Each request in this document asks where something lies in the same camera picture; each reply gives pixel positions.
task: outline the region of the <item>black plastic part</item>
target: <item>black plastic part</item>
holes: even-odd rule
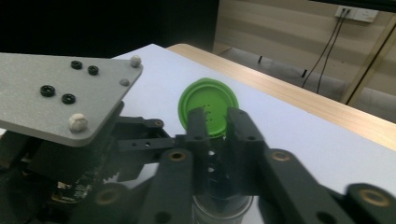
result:
[[[160,119],[119,117],[112,132],[117,140],[169,138]]]
[[[396,199],[373,185],[348,186],[343,206],[356,223],[394,223],[396,221]]]
[[[41,222],[41,221],[35,219],[35,220],[30,220],[30,221],[29,221],[28,223],[26,223],[26,224],[43,224],[43,222]]]
[[[70,63],[70,66],[76,70],[79,70],[82,68],[82,62],[79,61],[73,61]]]
[[[54,183],[43,177],[27,181],[21,174],[25,166],[0,173],[0,223],[27,223],[50,197]]]
[[[270,224],[285,224],[280,208],[273,203],[273,201],[264,200],[263,197],[259,199],[259,209],[264,223]]]
[[[264,150],[258,159],[264,185],[271,190],[287,223],[354,223],[291,153]]]
[[[161,154],[172,147],[173,138],[149,138],[118,141],[119,153],[129,163],[148,164],[158,162]]]
[[[99,68],[94,66],[94,65],[91,65],[91,66],[88,67],[88,73],[91,76],[96,76],[99,73]]]
[[[194,155],[194,194],[203,194],[208,184],[207,167],[209,163],[209,135],[206,130],[203,108],[199,107],[189,112],[187,134],[184,141],[185,148]]]
[[[191,223],[192,154],[175,148],[162,154],[143,203],[139,224]]]
[[[64,94],[62,96],[62,102],[66,105],[72,105],[76,102],[76,96],[70,93]]]
[[[36,147],[34,141],[35,138],[28,135],[6,131],[0,139],[0,167],[9,169],[15,165],[29,147]]]
[[[45,85],[40,88],[40,93],[42,96],[51,97],[55,95],[55,88],[50,85]]]
[[[260,193],[261,161],[257,161],[257,155],[267,149],[268,146],[248,113],[237,108],[229,108],[225,147],[219,155],[234,187],[240,193]]]
[[[128,209],[126,209],[129,220],[127,223],[137,223],[142,211],[142,205],[148,195],[152,179],[153,177],[136,186],[135,188],[130,189],[129,198],[131,200],[128,202]]]
[[[120,168],[119,176],[117,177],[118,182],[135,180],[139,177],[145,165],[134,165],[133,163],[123,164]]]
[[[28,169],[65,184],[74,184],[85,172],[101,167],[112,150],[110,134],[122,108],[123,103],[118,105],[99,134],[85,147],[68,147],[44,141]]]
[[[110,183],[95,188],[90,196],[74,211],[69,224],[128,223],[125,210],[130,200],[128,189]]]

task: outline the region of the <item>bolt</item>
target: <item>bolt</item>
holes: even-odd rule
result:
[[[49,85],[45,85],[40,88],[40,92],[42,96],[51,97],[55,95],[55,88]]]
[[[137,56],[137,55],[132,56],[132,58],[131,58],[131,66],[132,67],[138,67],[138,66],[140,66],[141,63],[142,63],[142,59],[139,56]]]
[[[120,80],[120,84],[121,84],[121,86],[127,87],[131,84],[131,82],[128,79],[123,78]]]
[[[76,96],[70,93],[67,93],[62,96],[62,102],[66,105],[72,105],[76,101]]]
[[[69,119],[69,130],[72,133],[81,133],[87,129],[88,121],[83,114],[74,114]]]
[[[82,68],[82,63],[79,61],[73,61],[70,63],[70,65],[72,66],[72,68],[77,69],[77,70]]]
[[[88,73],[92,76],[96,76],[99,73],[99,68],[94,65],[91,65],[88,67]]]

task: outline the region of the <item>black screw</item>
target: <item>black screw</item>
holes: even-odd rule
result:
[[[64,104],[66,105],[71,105],[75,101],[76,101],[76,96],[74,96],[73,94],[67,93],[62,96],[62,102],[64,102]]]
[[[81,69],[82,68],[82,63],[79,62],[79,61],[73,61],[73,62],[70,63],[70,65],[74,69]]]
[[[42,96],[51,97],[55,95],[55,88],[49,85],[45,85],[40,88],[40,92]]]
[[[99,68],[94,65],[91,65],[88,67],[88,73],[92,76],[96,76],[99,73]]]

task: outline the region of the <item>table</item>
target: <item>table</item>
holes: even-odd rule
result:
[[[171,136],[184,133],[177,116],[181,93],[199,78],[214,78],[234,91],[268,146],[295,154],[320,184],[344,193],[365,182],[396,195],[394,124],[192,46],[150,45],[117,59],[136,54],[144,71],[123,99],[123,116],[162,119]],[[146,166],[142,176],[154,172]],[[244,223],[260,219],[254,204]]]
[[[396,124],[392,122],[290,85],[279,79],[264,76],[253,69],[189,45],[179,44],[168,49],[396,151]]]

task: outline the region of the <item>white screw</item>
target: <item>white screw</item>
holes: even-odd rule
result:
[[[81,133],[87,129],[88,121],[83,114],[74,114],[69,119],[69,130],[72,133]]]
[[[142,59],[138,55],[134,55],[131,58],[131,66],[138,67],[142,63]]]

